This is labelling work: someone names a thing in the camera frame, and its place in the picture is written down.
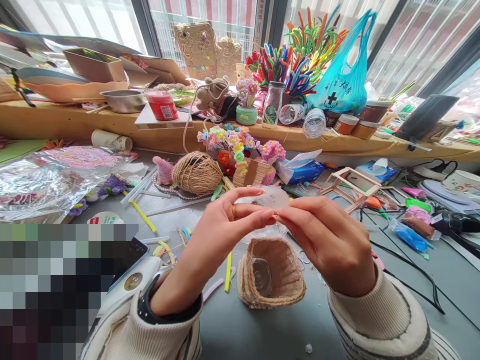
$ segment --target plastic bottle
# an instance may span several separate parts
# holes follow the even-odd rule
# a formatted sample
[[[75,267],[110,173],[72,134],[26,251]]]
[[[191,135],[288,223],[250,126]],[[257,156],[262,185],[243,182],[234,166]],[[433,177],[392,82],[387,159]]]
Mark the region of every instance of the plastic bottle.
[[[273,129],[279,122],[280,109],[282,108],[282,95],[285,84],[283,82],[270,81],[268,93],[263,104],[263,117],[261,126],[263,128]]]

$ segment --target phone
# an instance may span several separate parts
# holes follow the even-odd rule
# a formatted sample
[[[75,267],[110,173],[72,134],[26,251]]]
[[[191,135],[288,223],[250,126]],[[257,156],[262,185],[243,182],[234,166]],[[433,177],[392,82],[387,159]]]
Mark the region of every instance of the phone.
[[[130,269],[137,266],[137,264],[149,253],[148,245],[134,237],[128,241],[127,245],[115,256],[115,270],[113,275],[113,281],[111,283],[108,292],[117,285]]]

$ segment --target mug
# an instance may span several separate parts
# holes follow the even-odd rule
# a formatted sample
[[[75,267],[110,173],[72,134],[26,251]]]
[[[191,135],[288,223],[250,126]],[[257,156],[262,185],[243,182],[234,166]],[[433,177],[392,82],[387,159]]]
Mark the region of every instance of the mug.
[[[451,193],[468,192],[480,195],[480,176],[470,172],[455,170],[453,174],[441,182],[441,185]]]

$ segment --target stainless steel bowl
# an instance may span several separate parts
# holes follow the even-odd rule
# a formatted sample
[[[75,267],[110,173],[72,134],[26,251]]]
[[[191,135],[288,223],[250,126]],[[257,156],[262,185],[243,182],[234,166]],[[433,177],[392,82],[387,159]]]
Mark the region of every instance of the stainless steel bowl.
[[[100,95],[114,112],[120,114],[139,113],[145,105],[144,94],[138,90],[102,91]]]

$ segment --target twine ball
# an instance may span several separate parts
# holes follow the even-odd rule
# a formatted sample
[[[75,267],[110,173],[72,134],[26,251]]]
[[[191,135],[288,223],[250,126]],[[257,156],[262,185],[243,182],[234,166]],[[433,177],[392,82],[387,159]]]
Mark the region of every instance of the twine ball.
[[[190,152],[173,167],[171,178],[177,186],[199,196],[214,192],[222,179],[219,164],[206,153]]]

